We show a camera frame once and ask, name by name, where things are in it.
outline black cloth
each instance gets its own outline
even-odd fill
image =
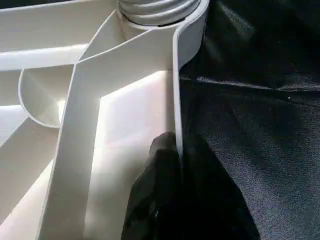
[[[262,240],[320,237],[317,1],[211,1],[180,71],[185,135],[202,135],[241,189]]]

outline finger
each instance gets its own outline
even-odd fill
[[[174,132],[165,132],[153,140],[150,147],[150,155],[154,155],[158,150],[177,151],[176,135]]]
[[[130,192],[122,240],[154,239],[155,236],[162,240],[179,234],[182,187],[175,145],[172,132],[153,141],[147,165]]]

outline black glove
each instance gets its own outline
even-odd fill
[[[201,137],[184,140],[182,166],[174,133],[157,137],[131,189],[122,240],[260,239],[241,191]]]

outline white plastic surface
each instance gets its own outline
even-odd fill
[[[163,27],[128,21],[115,0],[0,11],[25,22],[0,33],[63,35],[0,43],[0,240],[120,239],[152,140],[175,131],[182,153],[179,69],[199,50],[208,3]]]

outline circular opening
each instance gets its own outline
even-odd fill
[[[35,122],[59,128],[73,65],[25,69],[19,80],[19,100]]]

